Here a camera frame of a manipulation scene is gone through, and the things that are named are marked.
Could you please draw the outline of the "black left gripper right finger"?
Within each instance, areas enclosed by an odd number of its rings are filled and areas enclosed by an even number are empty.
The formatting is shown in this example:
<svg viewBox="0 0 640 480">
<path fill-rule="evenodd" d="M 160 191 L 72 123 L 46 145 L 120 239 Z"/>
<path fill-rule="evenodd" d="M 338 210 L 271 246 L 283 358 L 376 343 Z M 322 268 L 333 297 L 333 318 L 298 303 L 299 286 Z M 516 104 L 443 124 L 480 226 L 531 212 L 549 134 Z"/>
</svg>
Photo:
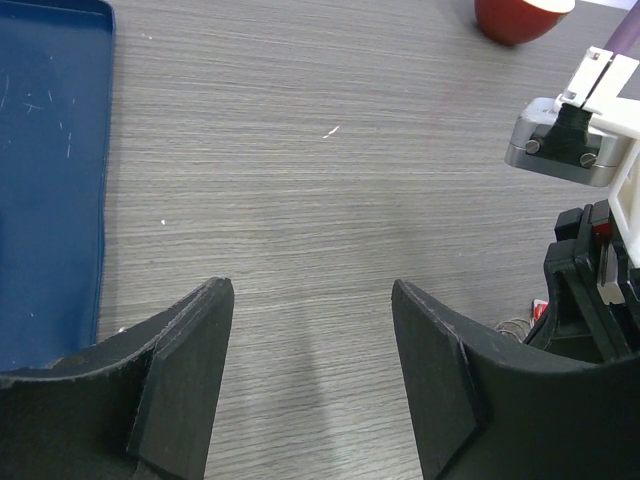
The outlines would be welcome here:
<svg viewBox="0 0 640 480">
<path fill-rule="evenodd" d="M 395 338 L 426 479 L 635 479 L 639 361 L 510 339 L 398 280 Z"/>
</svg>

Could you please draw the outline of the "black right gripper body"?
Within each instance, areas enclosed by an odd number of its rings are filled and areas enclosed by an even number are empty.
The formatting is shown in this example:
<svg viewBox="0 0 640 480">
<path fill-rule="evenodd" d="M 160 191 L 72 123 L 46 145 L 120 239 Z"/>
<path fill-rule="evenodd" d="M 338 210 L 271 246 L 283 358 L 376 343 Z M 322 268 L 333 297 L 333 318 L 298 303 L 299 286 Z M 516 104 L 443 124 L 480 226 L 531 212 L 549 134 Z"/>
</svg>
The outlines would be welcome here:
<svg viewBox="0 0 640 480">
<path fill-rule="evenodd" d="M 607 363 L 639 354 L 639 264 L 609 204 L 562 212 L 543 271 L 549 301 L 524 342 L 556 355 Z"/>
</svg>

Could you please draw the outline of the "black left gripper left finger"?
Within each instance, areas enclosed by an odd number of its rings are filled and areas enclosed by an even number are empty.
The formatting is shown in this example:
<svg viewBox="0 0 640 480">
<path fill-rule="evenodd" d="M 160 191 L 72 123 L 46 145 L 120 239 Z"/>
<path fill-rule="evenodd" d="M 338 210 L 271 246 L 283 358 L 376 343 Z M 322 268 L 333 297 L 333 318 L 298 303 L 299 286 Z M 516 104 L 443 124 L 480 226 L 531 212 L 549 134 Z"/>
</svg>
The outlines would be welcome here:
<svg viewBox="0 0 640 480">
<path fill-rule="evenodd" d="M 1 376 L 5 479 L 200 479 L 232 326 L 212 278 L 146 321 Z"/>
</svg>

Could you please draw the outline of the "red plastic handle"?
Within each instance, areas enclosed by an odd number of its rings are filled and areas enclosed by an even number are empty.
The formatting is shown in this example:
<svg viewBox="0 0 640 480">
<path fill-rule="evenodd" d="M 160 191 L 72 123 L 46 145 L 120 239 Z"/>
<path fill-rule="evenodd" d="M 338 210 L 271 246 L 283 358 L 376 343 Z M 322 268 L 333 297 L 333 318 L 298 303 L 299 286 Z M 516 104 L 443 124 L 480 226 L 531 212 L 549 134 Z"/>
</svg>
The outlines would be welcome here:
<svg viewBox="0 0 640 480">
<path fill-rule="evenodd" d="M 539 319 L 545 313 L 547 306 L 548 306 L 548 302 L 545 300 L 534 299 L 532 301 L 531 320 L 530 320 L 530 323 L 532 326 L 534 326 L 539 321 Z"/>
</svg>

